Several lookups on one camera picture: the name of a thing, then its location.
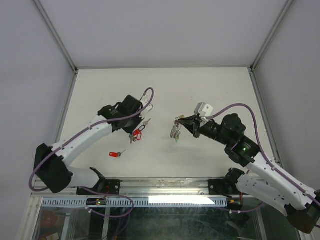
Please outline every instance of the key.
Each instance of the key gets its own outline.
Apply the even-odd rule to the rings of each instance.
[[[121,155],[122,155],[125,151],[126,151],[126,150],[124,150],[123,152],[119,152],[119,151],[118,151],[118,152],[117,152],[118,158],[121,157]]]
[[[150,120],[151,120],[151,118],[148,121],[144,121],[143,125],[147,126]]]
[[[130,144],[132,144],[132,140],[133,140],[134,136],[132,134],[129,134],[129,138],[130,138]]]

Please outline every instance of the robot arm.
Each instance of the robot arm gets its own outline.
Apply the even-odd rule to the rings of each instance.
[[[150,101],[146,98],[149,89],[152,90]],[[83,151],[101,138],[120,129],[132,134],[153,108],[151,104],[153,89],[147,90],[140,100],[128,95],[123,102],[118,102],[115,106],[104,106],[80,132],[52,146],[44,143],[40,145],[35,154],[34,171],[29,181],[30,188],[33,189],[31,182],[36,174],[53,193],[58,193],[66,187],[87,187],[99,192],[105,181],[100,172],[92,167],[80,169],[70,165]]]
[[[235,185],[243,193],[250,194],[273,206],[284,214],[289,222],[304,233],[311,233],[320,218],[320,193],[295,179],[245,136],[246,126],[236,113],[226,115],[221,124],[212,117],[213,107],[199,103],[193,116],[180,118],[195,138],[204,135],[225,145],[225,153],[242,167],[258,174],[270,185],[255,181],[243,171],[233,168],[224,180]]]

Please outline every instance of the metal frame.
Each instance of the metal frame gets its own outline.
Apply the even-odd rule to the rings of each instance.
[[[72,79],[71,79],[70,85],[68,87],[68,94],[66,96],[66,99],[63,102],[63,108],[62,108],[62,111],[61,111],[61,114],[60,114],[58,126],[57,126],[57,128],[55,130],[53,143],[57,143],[60,140],[61,133],[62,133],[62,130],[64,128],[65,120],[66,120],[66,117],[67,117],[67,112],[68,112],[68,109],[69,109],[72,93],[74,92],[74,88],[75,88],[75,85],[76,85],[77,76],[78,76],[78,70],[72,74]]]
[[[111,208],[110,207],[106,207],[105,208],[105,213],[106,215],[110,215],[110,211]],[[108,235],[108,229],[109,229],[109,217],[107,219],[104,220],[103,222],[103,229],[102,229],[102,237],[107,236]]]
[[[210,65],[210,64],[191,64],[191,65],[163,65],[163,66],[113,66],[113,67],[92,67],[92,66],[79,66],[79,70],[101,70],[101,69],[191,69],[191,68],[250,68],[249,64],[244,65]]]
[[[26,214],[23,218],[22,225],[19,230],[19,240],[30,240],[34,235],[37,227],[38,217],[42,205],[42,197],[31,197],[27,207]]]
[[[61,116],[59,119],[59,123],[57,126],[57,129],[55,131],[54,135],[54,142],[57,142],[60,140],[61,133],[63,130],[64,122],[66,119],[66,115],[68,112],[69,104],[71,101],[72,93],[75,87],[77,75],[78,75],[78,68],[75,66],[74,61],[72,60],[70,54],[68,53],[63,41],[61,40],[57,30],[55,29],[52,21],[50,20],[46,10],[44,9],[44,6],[41,3],[41,0],[31,0],[34,7],[38,11],[40,17],[42,18],[44,24],[46,25],[48,31],[50,32],[53,40],[57,44],[57,47],[59,48],[60,52],[62,53],[63,57],[67,61],[68,65],[73,71],[72,81],[70,82],[69,91],[67,98],[64,102],[64,106],[61,112]],[[287,0],[284,4],[282,10],[280,11],[275,23],[273,24],[270,32],[268,33],[258,55],[256,56],[254,62],[252,63],[252,66],[249,67],[247,65],[241,65],[241,66],[199,66],[199,67],[245,67],[248,68],[249,74],[251,77],[253,89],[256,94],[256,98],[258,101],[258,105],[262,114],[263,122],[266,128],[266,132],[268,135],[269,142],[271,144],[271,149],[273,152],[274,159],[283,167],[283,163],[281,162],[281,156],[278,151],[277,147],[277,141],[275,140],[275,136],[273,133],[273,128],[269,120],[268,111],[266,109],[266,106],[264,104],[263,96],[259,87],[259,84],[255,77],[255,69],[262,60],[264,54],[268,50],[269,46],[271,45],[273,39],[275,38],[277,32],[280,29],[281,23],[285,19],[287,13],[291,9],[293,3],[295,0]],[[151,68],[151,66],[141,66],[143,68]],[[186,66],[176,66],[177,68],[186,68]],[[124,68],[124,67],[112,67],[111,69],[118,69],[118,68]],[[105,69],[103,67],[81,67],[80,69]],[[145,197],[149,195],[167,195],[167,194],[183,194],[183,195],[203,195],[203,196],[209,196],[209,190],[208,190],[208,178],[122,178],[123,182],[121,183],[121,189],[120,194],[127,195],[130,197]],[[44,184],[39,180],[36,179],[35,186],[40,187]],[[72,198],[81,198],[82,196],[76,195],[76,188],[66,188],[62,192],[58,194],[53,194],[49,190],[44,192],[33,192],[31,194],[31,198],[29,200],[29,205],[27,208],[26,215],[24,216],[22,227],[19,232],[19,238],[21,240],[30,240],[32,239],[34,230],[37,226],[37,220],[40,214],[40,208],[41,204],[43,202],[43,198],[45,197],[72,197]],[[245,195],[244,198],[252,198],[252,196]],[[261,215],[261,211],[256,212],[257,216],[257,224],[261,231],[261,237],[262,240],[266,240],[266,231],[264,229],[263,219]],[[300,235],[301,240],[314,240],[313,234],[304,234],[301,232],[298,232]]]
[[[254,72],[257,65],[260,63],[261,59],[263,58],[263,56],[265,55],[266,51],[268,50],[270,44],[272,43],[273,39],[275,38],[281,23],[284,21],[286,15],[288,14],[289,10],[291,9],[293,3],[295,2],[295,0],[286,0],[283,8],[281,9],[278,17],[276,18],[270,32],[268,33],[266,39],[264,40],[264,43],[262,45],[262,47],[259,50],[258,55],[255,57],[253,64],[252,64],[252,71]]]
[[[54,42],[56,43],[57,47],[59,48],[61,54],[63,55],[64,59],[66,60],[66,62],[68,63],[68,65],[70,66],[70,68],[72,69],[72,71],[74,73],[77,72],[77,67],[74,63],[74,61],[72,60],[70,54],[68,53],[65,44],[62,42],[55,26],[53,25],[52,21],[50,20],[44,6],[42,5],[40,0],[31,0],[35,9],[38,11],[41,19],[43,20],[45,26],[47,27],[49,33],[52,36],[52,39],[54,40]]]

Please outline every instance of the white wall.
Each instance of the white wall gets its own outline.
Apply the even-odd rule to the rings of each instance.
[[[320,1],[296,1],[256,69],[287,170],[320,189]],[[320,239],[320,230],[314,230]]]
[[[30,0],[0,7],[0,233],[14,240],[36,148],[51,144],[72,72]]]
[[[72,166],[95,167],[106,177],[119,178],[224,177],[229,168],[241,168],[228,158],[223,145],[204,136],[195,139],[182,128],[178,143],[170,138],[175,118],[193,115],[199,102],[212,104],[215,113],[234,103],[250,105],[257,116],[262,144],[272,156],[246,68],[80,70],[61,137],[78,132],[103,106],[121,102],[127,95],[140,98],[147,87],[154,88],[154,108],[141,141],[130,144],[129,135],[117,131],[84,151]],[[255,140],[250,113],[243,107],[230,113],[239,114],[247,136]],[[123,150],[121,158],[109,157],[109,152]]]
[[[249,66],[286,0],[41,0],[87,68]]]

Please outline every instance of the purple cable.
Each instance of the purple cable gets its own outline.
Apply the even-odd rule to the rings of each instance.
[[[117,227],[117,229],[116,229],[116,231],[115,231],[115,234],[114,234],[114,237],[112,238],[112,240],[115,240],[116,237],[119,236],[119,235],[127,228],[128,224],[129,224],[129,221],[130,221],[130,217],[131,217],[131,215],[129,214],[129,215],[128,215],[128,220],[126,221],[125,226],[119,231],[120,226],[121,226],[121,225],[123,224],[123,222],[125,221],[124,218],[121,219],[121,222],[119,223],[119,225],[118,225],[118,227]]]
[[[261,203],[259,206],[255,207],[255,208],[253,208],[253,209],[243,210],[243,211],[230,210],[230,209],[221,208],[221,207],[219,207],[218,209],[219,209],[219,210],[222,210],[222,211],[228,211],[228,212],[231,211],[232,213],[235,213],[235,214],[237,214],[237,213],[241,214],[241,213],[251,213],[251,212],[254,212],[254,211],[262,208],[264,205],[265,205],[265,203],[263,202],[263,203]]]
[[[134,209],[134,207],[135,207],[135,203],[134,203],[134,201],[133,201],[130,197],[127,197],[127,196],[124,196],[124,195],[116,195],[116,194],[104,194],[104,193],[92,191],[91,189],[89,189],[89,188],[87,188],[87,187],[81,187],[81,188],[84,189],[84,190],[86,190],[87,192],[92,193],[92,194],[95,194],[95,195],[105,195],[105,196],[107,196],[107,197],[109,196],[109,197],[124,198],[124,199],[128,199],[128,200],[131,202],[131,205],[132,205],[131,208],[130,208],[126,213],[124,213],[124,214],[122,214],[122,215],[119,215],[119,216],[106,215],[106,214],[97,212],[97,211],[93,210],[92,208],[89,208],[89,207],[88,207],[88,209],[90,209],[93,213],[98,214],[98,215],[100,215],[100,216],[102,216],[102,217],[115,218],[115,219],[116,219],[116,218],[123,218],[123,217],[129,215],[129,214],[133,211],[133,209]]]
[[[295,186],[297,189],[299,189],[303,194],[306,193],[306,191],[299,186],[298,184],[296,184],[293,180],[291,180],[288,176],[286,176],[283,172],[281,172],[279,169],[277,169],[275,167],[275,165],[273,165],[273,163],[268,159],[265,151],[262,148],[261,142],[260,142],[260,138],[259,138],[259,133],[258,133],[258,125],[257,125],[257,119],[256,116],[254,114],[254,111],[246,104],[244,103],[235,103],[235,104],[231,104],[230,106],[225,107],[224,109],[222,109],[221,111],[219,111],[218,113],[216,113],[213,116],[209,116],[207,117],[208,120],[210,119],[214,119],[218,116],[220,116],[221,114],[223,114],[225,111],[234,108],[234,107],[245,107],[246,109],[249,110],[249,112],[251,113],[252,119],[253,119],[253,124],[254,124],[254,132],[255,132],[255,137],[256,137],[256,141],[258,143],[258,146],[260,148],[260,152],[263,156],[263,158],[265,159],[265,161],[270,165],[271,168],[274,168],[274,171],[276,171],[279,175],[281,175],[283,178],[285,178],[289,183],[291,183],[293,186]],[[318,202],[314,197],[312,197],[310,194],[306,194],[306,196],[311,199],[313,202],[315,202],[319,207],[320,207],[320,202]]]
[[[51,152],[48,156],[46,156],[39,164],[38,166],[36,166],[36,168],[33,170],[30,178],[29,178],[29,188],[34,191],[34,192],[42,192],[48,189],[48,187],[45,188],[41,188],[41,189],[36,189],[32,186],[32,180],[34,179],[36,173],[38,172],[38,170],[41,168],[41,166],[49,159],[51,158],[51,156],[53,156],[54,154],[56,154],[58,151],[60,151],[61,149],[63,149],[65,146],[67,146],[68,144],[70,144],[72,141],[74,141],[76,138],[78,138],[80,135],[82,135],[83,133],[85,133],[86,131],[90,130],[91,128],[99,125],[99,124],[104,124],[104,123],[112,123],[112,122],[116,122],[116,121],[122,121],[122,120],[127,120],[127,119],[131,119],[137,115],[139,115],[141,112],[143,112],[152,102],[152,100],[154,99],[154,95],[155,95],[155,91],[152,87],[148,87],[142,96],[145,96],[147,94],[147,91],[151,90],[151,97],[149,102],[140,110],[137,111],[136,113],[130,115],[130,116],[125,116],[125,117],[120,117],[120,118],[113,118],[113,119],[107,119],[107,120],[103,120],[103,121],[98,121],[94,124],[92,124],[90,127],[87,127],[85,129],[83,129],[82,131],[78,132],[76,135],[74,135],[72,138],[70,138],[70,140],[66,141],[61,147],[58,147],[56,150],[54,150],[53,152]]]

